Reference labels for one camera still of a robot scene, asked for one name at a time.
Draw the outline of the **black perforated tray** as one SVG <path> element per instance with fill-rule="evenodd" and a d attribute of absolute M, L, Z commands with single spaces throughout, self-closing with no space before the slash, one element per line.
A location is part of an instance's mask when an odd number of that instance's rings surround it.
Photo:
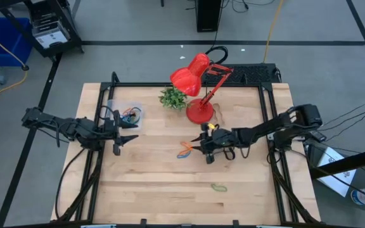
<path fill-rule="evenodd" d="M 233 72 L 225 80 L 225 84 L 261 84 L 263 82 L 281 83 L 281 72 L 274 63 L 230 64 L 225 65 Z"/>

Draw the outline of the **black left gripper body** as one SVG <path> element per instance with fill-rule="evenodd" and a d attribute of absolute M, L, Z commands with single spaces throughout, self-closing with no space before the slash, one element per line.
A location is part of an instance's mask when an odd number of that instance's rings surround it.
<path fill-rule="evenodd" d="M 113 110 L 105 110 L 105 116 L 101 117 L 103 123 L 99 127 L 103 140 L 113 141 L 113 154 L 120 156 L 120 133 L 118 129 L 118 117 Z"/>

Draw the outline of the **black aluminium table frame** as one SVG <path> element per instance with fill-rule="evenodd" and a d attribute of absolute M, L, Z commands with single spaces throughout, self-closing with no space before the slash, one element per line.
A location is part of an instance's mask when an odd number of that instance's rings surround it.
<path fill-rule="evenodd" d="M 274 136 L 274 147 L 281 151 L 290 149 L 292 139 L 297 136 L 310 133 L 312 130 L 316 130 L 321 126 L 322 121 L 320 114 L 317 110 L 317 106 L 312 104 L 303 104 L 300 106 L 294 106 L 280 113 L 278 116 L 274 117 L 272 120 L 268 120 L 256 127 L 252 128 L 233 128 L 231 131 L 226 129 L 218 128 L 212 132 L 209 136 L 208 129 L 211 126 L 207 123 L 213 115 L 212 105 L 209 104 L 209 100 L 214 96 L 214 93 L 220 86 L 224 83 L 230 73 L 223 76 L 218 82 L 216 87 L 208 93 L 202 99 L 195 99 L 189 103 L 186 108 L 187 117 L 192 122 L 197 122 L 201 124 L 202 133 L 200 136 L 192 141 L 200 141 L 201 146 L 194 147 L 201 151 L 207 156 L 207 163 L 211 164 L 214 161 L 213 152 L 215 149 L 229 148 L 231 153 L 234 155 L 233 147 L 236 148 L 249 148 L 256 142 L 260 137 L 273 134 Z M 174 73 L 170 76 L 172 85 L 181 93 L 188 96 L 197 96 L 202 87 L 201 76 L 188 73 L 183 75 L 181 73 Z M 292 122 L 291 113 L 295 113 L 296 120 Z M 96 165 L 93 174 L 91 174 L 90 179 L 85 181 L 82 185 L 79 195 L 76 197 L 74 202 L 65 211 L 65 213 L 59 217 L 58 214 L 58 196 L 60 194 L 61 182 L 68 169 L 68 166 L 74 162 L 74 160 L 84 151 L 82 149 L 77 155 L 69 161 L 68 165 L 65 167 L 61 177 L 58 190 L 56 193 L 54 212 L 56 214 L 57 221 L 68 221 L 73 216 L 74 212 L 80 207 L 84 201 L 86 193 L 89 191 L 91 185 L 94 185 L 98 181 L 101 168 L 100 163 Z M 289 200 L 294 204 L 294 207 L 298 210 L 301 217 L 304 219 L 305 223 L 318 224 L 319 222 L 314 219 L 310 213 L 302 206 L 300 201 L 292 192 L 291 188 L 285 182 L 285 178 L 279 173 L 276 165 L 272 165 L 272 174 L 276 181 L 285 190 L 288 195 Z"/>

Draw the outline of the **green plant in white pot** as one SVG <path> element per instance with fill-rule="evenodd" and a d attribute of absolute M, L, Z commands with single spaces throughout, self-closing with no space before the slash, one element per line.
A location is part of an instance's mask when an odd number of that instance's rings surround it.
<path fill-rule="evenodd" d="M 166 87 L 160 92 L 161 95 L 158 98 L 163 107 L 179 111 L 188 107 L 188 103 L 186 101 L 187 95 L 178 90 L 176 87 Z"/>

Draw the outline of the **clear plastic bin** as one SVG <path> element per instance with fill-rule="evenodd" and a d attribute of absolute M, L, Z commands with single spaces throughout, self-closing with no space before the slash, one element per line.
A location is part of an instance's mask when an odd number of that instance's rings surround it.
<path fill-rule="evenodd" d="M 142 127 L 143 124 L 143 115 L 144 115 L 144 111 L 143 111 L 143 107 L 141 103 L 138 102 L 134 102 L 134 101 L 116 101 L 114 99 L 111 99 L 107 102 L 107 107 L 109 107 L 111 110 L 115 111 L 118 110 L 119 114 L 120 114 L 120 119 L 124 122 L 128 122 L 128 115 L 123 116 L 123 112 L 128 109 L 128 108 L 133 108 L 133 107 L 138 107 L 141 109 L 141 119 L 140 121 L 137 123 L 138 127 L 137 128 L 133 128 L 133 130 L 139 130 Z"/>

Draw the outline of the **blue plastic floor bin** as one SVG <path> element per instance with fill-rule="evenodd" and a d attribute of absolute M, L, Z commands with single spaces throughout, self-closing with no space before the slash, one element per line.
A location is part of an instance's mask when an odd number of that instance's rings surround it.
<path fill-rule="evenodd" d="M 11 22 L 0 17 L 0 44 L 26 63 L 33 46 Z M 21 67 L 22 64 L 0 46 L 0 67 Z"/>

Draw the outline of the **white paper sheet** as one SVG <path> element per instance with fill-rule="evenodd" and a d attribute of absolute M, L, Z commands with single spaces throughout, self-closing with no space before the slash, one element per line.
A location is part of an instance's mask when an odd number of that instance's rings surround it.
<path fill-rule="evenodd" d="M 322 153 L 323 154 L 317 163 L 317 167 L 344 159 L 344 156 L 330 147 L 323 149 Z M 334 190 L 334 192 L 338 193 L 339 195 L 346 197 L 349 191 L 349 185 L 353 181 L 355 173 L 356 169 L 349 170 L 346 172 L 334 174 L 334 177 L 329 175 L 327 177 L 318 178 L 318 181 L 322 182 L 324 185 Z"/>

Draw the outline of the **black computer tower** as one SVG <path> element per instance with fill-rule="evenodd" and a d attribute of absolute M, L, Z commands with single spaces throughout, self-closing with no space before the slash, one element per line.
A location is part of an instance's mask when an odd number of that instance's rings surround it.
<path fill-rule="evenodd" d="M 195 0 L 197 32 L 216 32 L 222 0 Z"/>

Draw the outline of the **red desk lamp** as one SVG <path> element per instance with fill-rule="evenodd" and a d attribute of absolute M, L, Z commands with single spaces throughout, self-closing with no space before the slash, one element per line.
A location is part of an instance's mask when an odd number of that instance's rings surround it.
<path fill-rule="evenodd" d="M 176 70 L 171 76 L 172 85 L 187 96 L 197 97 L 202 88 L 202 75 L 209 73 L 222 78 L 217 85 L 204 98 L 190 101 L 186 108 L 187 118 L 195 124 L 209 122 L 214 114 L 214 108 L 210 100 L 215 92 L 223 85 L 232 74 L 232 70 L 226 66 L 212 63 L 205 53 L 197 54 L 187 67 Z"/>

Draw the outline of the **white label sheet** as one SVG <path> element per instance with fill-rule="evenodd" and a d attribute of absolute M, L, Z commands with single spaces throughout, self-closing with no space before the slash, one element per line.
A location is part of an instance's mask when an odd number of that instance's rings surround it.
<path fill-rule="evenodd" d="M 34 37 L 44 49 L 50 48 L 56 44 L 66 43 L 68 41 L 65 34 L 60 30 L 36 34 Z"/>

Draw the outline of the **black equipment cart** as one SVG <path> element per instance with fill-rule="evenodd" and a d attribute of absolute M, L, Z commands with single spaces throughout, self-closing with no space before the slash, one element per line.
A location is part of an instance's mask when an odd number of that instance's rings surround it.
<path fill-rule="evenodd" d="M 19 3 L 23 3 L 28 9 L 30 28 L 20 23 L 19 19 L 10 11 L 13 5 Z M 53 62 L 60 54 L 73 48 L 84 51 L 68 0 L 0 0 L 0 12 L 41 56 L 48 57 Z M 44 49 L 34 37 L 36 34 L 57 30 L 65 34 L 68 39 L 66 43 Z"/>

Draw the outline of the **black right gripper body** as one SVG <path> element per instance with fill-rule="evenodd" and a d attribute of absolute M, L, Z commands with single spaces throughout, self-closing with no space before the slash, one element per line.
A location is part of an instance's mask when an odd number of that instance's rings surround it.
<path fill-rule="evenodd" d="M 236 153 L 234 152 L 235 138 L 229 130 L 222 129 L 215 125 L 215 129 L 210 129 L 208 123 L 201 124 L 202 133 L 205 139 L 200 141 L 200 146 L 203 149 L 206 163 L 211 164 L 215 161 L 216 150 L 221 149 L 227 160 L 234 160 Z"/>

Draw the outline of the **black metal bar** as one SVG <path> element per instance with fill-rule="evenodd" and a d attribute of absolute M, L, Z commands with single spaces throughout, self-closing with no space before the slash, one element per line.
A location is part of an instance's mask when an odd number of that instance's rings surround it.
<path fill-rule="evenodd" d="M 365 152 L 310 169 L 312 179 L 365 167 Z"/>

